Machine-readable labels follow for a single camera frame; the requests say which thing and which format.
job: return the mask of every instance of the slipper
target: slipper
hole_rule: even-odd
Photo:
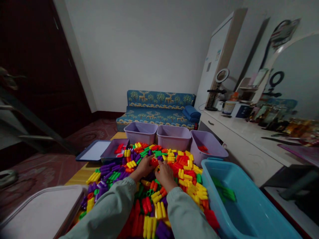
[[[5,170],[0,172],[0,188],[7,187],[18,180],[18,173],[14,170]]]

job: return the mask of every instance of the sleeve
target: sleeve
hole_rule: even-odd
[[[136,183],[130,177],[114,183],[92,210],[61,238],[116,238],[129,218],[135,192]]]
[[[168,219],[175,238],[219,238],[204,213],[180,187],[167,195]]]

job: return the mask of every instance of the door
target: door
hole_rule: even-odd
[[[17,89],[1,84],[62,137],[91,120],[79,76],[52,0],[0,1],[0,67]]]
[[[207,90],[210,90],[212,87],[219,58],[222,54],[227,33],[230,27],[231,19],[232,18],[230,18],[222,27],[219,26],[221,28],[211,38],[194,106],[197,111],[205,109],[209,94]]]

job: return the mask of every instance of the white wall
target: white wall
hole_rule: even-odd
[[[266,18],[270,17],[267,28],[246,72],[246,77],[251,77],[253,73],[258,72],[268,40],[276,26],[283,20],[301,18],[293,38],[319,30],[319,1],[317,0],[244,0],[243,7],[266,13]],[[273,52],[272,49],[269,50],[267,60]]]
[[[125,112],[129,89],[196,94],[212,31],[242,3],[65,0],[97,110]]]
[[[77,72],[79,74],[81,84],[83,86],[84,93],[86,95],[87,102],[89,104],[91,112],[93,113],[97,110],[95,99],[93,96],[91,85],[89,83],[88,75],[86,73],[86,67],[84,65],[82,55],[81,55],[73,28],[71,25],[70,17],[69,17],[69,14],[67,12],[67,9],[66,9],[65,2],[64,2],[64,0],[53,0],[53,1],[54,1],[56,10],[58,12],[58,15],[59,15],[59,18],[60,18],[60,21],[62,24],[65,37],[66,37],[67,42],[69,44],[72,58],[74,60],[75,67],[76,67]]]

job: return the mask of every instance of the sofa cushion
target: sofa cushion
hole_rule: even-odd
[[[186,105],[194,105],[195,95],[158,91],[127,91],[127,105],[132,107],[184,109]]]
[[[182,110],[127,106],[126,113],[116,119],[118,131],[124,132],[124,128],[134,121],[180,126],[187,129],[194,129],[195,126],[195,123],[186,119]]]

